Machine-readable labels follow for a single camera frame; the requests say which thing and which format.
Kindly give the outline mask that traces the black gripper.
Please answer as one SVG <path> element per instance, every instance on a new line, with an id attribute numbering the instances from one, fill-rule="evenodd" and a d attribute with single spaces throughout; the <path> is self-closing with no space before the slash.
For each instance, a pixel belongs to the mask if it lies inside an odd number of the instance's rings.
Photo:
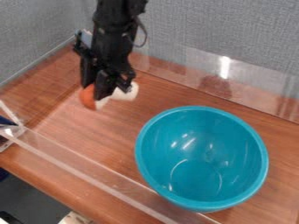
<path id="1" fill-rule="evenodd" d="M 79 56 L 79 85 L 94 85 L 94 100 L 110 96 L 114 89 L 126 93 L 130 90 L 135 72 L 127 62 L 133 49 L 135 25 L 130 24 L 122 31 L 103 32 L 94 29 L 74 32 L 73 51 Z"/>

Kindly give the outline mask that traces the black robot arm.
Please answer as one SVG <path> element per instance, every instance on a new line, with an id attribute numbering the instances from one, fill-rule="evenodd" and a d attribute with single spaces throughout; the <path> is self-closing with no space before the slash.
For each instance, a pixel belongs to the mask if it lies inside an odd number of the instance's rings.
<path id="1" fill-rule="evenodd" d="M 79 85 L 94 86 L 93 99 L 109 97 L 118 88 L 131 89 L 135 72 L 127 56 L 133 50 L 137 28 L 145 29 L 138 15 L 145 12 L 147 0 L 97 0 L 91 16 L 90 41 L 83 31 L 74 34 L 73 51 L 79 56 Z"/>

